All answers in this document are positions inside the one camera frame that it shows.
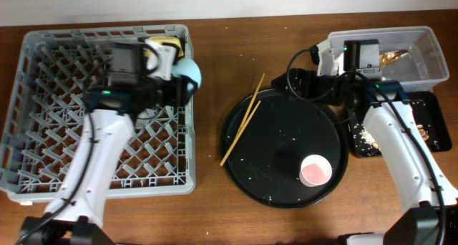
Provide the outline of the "pink cup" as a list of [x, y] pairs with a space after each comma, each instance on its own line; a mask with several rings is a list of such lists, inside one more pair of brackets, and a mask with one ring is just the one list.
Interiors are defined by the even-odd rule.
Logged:
[[329, 182], [332, 166], [321, 155], [309, 155], [303, 159], [299, 171], [299, 180], [307, 187], [322, 186]]

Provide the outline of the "grey round plate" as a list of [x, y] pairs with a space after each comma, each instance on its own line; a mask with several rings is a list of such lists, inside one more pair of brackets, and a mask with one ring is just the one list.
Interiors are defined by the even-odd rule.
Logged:
[[146, 109], [142, 111], [135, 122], [135, 128], [140, 129], [146, 126], [151, 120], [155, 120], [159, 114], [158, 109]]

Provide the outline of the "yellow bowl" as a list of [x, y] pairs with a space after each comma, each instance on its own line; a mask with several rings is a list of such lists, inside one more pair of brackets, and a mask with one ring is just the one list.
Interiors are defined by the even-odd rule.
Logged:
[[146, 38], [145, 44], [150, 45], [151, 47], [158, 49], [160, 45], [173, 45], [177, 47], [178, 57], [184, 57], [184, 49], [181, 46], [181, 42], [177, 37], [172, 36], [153, 36]]

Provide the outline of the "food scraps and rice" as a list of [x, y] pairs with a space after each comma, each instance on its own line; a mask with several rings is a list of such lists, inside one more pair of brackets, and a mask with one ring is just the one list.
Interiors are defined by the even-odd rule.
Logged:
[[[432, 134], [432, 131], [429, 130], [429, 127], [430, 125], [417, 125], [417, 129], [430, 151], [439, 152], [442, 150], [439, 146], [439, 141], [436, 139], [436, 136]], [[367, 158], [381, 156], [378, 144], [362, 123], [356, 123], [351, 127], [351, 135], [354, 142], [354, 151], [358, 157]]]

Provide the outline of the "brown snack wrapper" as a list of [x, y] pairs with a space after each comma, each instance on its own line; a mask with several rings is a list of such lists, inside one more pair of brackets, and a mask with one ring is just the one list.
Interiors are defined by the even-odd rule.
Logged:
[[399, 49], [394, 51], [385, 52], [379, 55], [380, 65], [385, 67], [389, 64], [394, 63], [395, 61], [405, 57], [409, 53], [406, 49]]

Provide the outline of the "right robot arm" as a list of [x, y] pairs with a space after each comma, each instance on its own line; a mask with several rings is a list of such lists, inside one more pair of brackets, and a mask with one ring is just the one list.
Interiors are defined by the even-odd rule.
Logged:
[[376, 39], [343, 43], [343, 74], [318, 75], [288, 65], [273, 89], [319, 105], [345, 105], [376, 141], [399, 192], [402, 217], [384, 234], [355, 233], [338, 244], [456, 244], [457, 189], [424, 142], [409, 97], [383, 80]]

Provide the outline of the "blue cup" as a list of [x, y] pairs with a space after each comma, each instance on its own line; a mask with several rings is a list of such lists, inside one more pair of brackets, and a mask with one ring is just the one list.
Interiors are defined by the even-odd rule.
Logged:
[[200, 68], [192, 59], [180, 59], [172, 67], [172, 76], [178, 78], [188, 78], [190, 83], [187, 84], [187, 91], [195, 92], [200, 89], [202, 76]]

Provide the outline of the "wooden chopstick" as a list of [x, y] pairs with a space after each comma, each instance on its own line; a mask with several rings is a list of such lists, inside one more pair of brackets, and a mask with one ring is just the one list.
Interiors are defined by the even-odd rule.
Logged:
[[229, 149], [225, 153], [223, 159], [220, 162], [220, 166], [224, 166], [226, 160], [228, 159], [229, 155], [231, 154], [232, 150], [234, 149], [236, 143], [239, 141], [241, 135], [243, 134], [244, 130], [247, 128], [248, 124], [250, 123], [251, 119], [253, 118], [255, 112], [257, 111], [259, 105], [261, 104], [261, 101], [259, 100], [255, 107], [251, 109], [251, 105], [248, 107], [248, 111], [245, 114], [246, 119], [244, 119], [239, 131], [237, 132], [235, 139], [233, 140], [232, 144], [230, 145]]
[[262, 85], [262, 83], [263, 83], [264, 77], [265, 77], [265, 73], [263, 73], [263, 75], [262, 75], [262, 77], [261, 77], [261, 79], [260, 79], [260, 81], [259, 81], [259, 83], [258, 83], [258, 86], [256, 87], [255, 92], [253, 93], [253, 95], [252, 95], [252, 97], [251, 97], [250, 103], [249, 103], [249, 105], [248, 105], [247, 110], [245, 111], [245, 114], [244, 114], [244, 116], [243, 116], [242, 122], [241, 122], [241, 124], [240, 124], [239, 129], [238, 129], [237, 135], [239, 135], [239, 134], [241, 133], [242, 128], [243, 128], [243, 126], [244, 126], [246, 120], [248, 119], [248, 116], [249, 116], [249, 114], [250, 114], [250, 111], [251, 111], [251, 108], [252, 108], [252, 106], [253, 106], [253, 103], [254, 103], [254, 101], [255, 101], [255, 99], [256, 99], [256, 96], [257, 96], [257, 94], [258, 94], [258, 92], [259, 92], [259, 89], [260, 89], [260, 87], [261, 87], [261, 85]]

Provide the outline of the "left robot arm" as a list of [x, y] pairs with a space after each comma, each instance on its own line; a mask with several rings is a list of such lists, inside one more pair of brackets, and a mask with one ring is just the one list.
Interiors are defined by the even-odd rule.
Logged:
[[25, 218], [18, 244], [112, 244], [103, 213], [117, 160], [137, 121], [156, 105], [185, 106], [200, 88], [197, 64], [177, 37], [118, 42], [94, 67], [97, 83], [83, 90], [82, 136], [64, 182], [40, 218]]

